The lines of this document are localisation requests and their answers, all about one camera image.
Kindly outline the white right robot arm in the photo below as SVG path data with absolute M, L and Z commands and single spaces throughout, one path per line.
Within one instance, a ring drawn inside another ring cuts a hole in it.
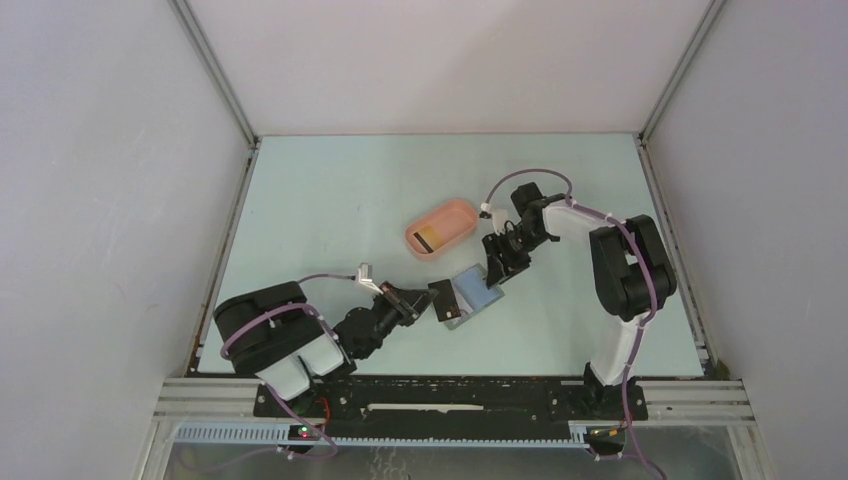
M 489 202 L 480 206 L 481 218 L 493 225 L 482 239 L 486 284 L 501 285 L 527 270 L 532 252 L 546 242 L 570 239 L 588 248 L 597 298 L 612 319 L 588 364 L 594 383 L 583 388 L 581 402 L 591 416 L 606 418 L 622 403 L 617 386 L 630 379 L 648 324 L 677 290 L 657 225 L 647 215 L 620 221 L 567 193 L 545 196 L 535 183 L 518 187 L 511 201 L 517 222 Z

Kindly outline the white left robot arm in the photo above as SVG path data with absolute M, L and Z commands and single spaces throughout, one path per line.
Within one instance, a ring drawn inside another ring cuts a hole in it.
M 220 356 L 235 373 L 264 381 L 278 404 L 299 417 L 315 406 L 316 379 L 354 372 L 358 360 L 380 349 L 397 327 L 413 325 L 437 296 L 434 289 L 384 282 L 371 306 L 349 310 L 331 327 L 290 281 L 224 301 L 213 320 L 223 341 Z

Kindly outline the pink oval tray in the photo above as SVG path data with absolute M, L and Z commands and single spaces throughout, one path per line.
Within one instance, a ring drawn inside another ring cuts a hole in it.
M 404 240 L 416 259 L 433 261 L 469 239 L 475 233 L 478 221 L 478 212 L 469 201 L 452 198 L 412 221 L 404 231 Z M 413 239 L 413 233 L 425 225 L 432 225 L 443 240 L 442 247 L 433 254 L 423 254 Z

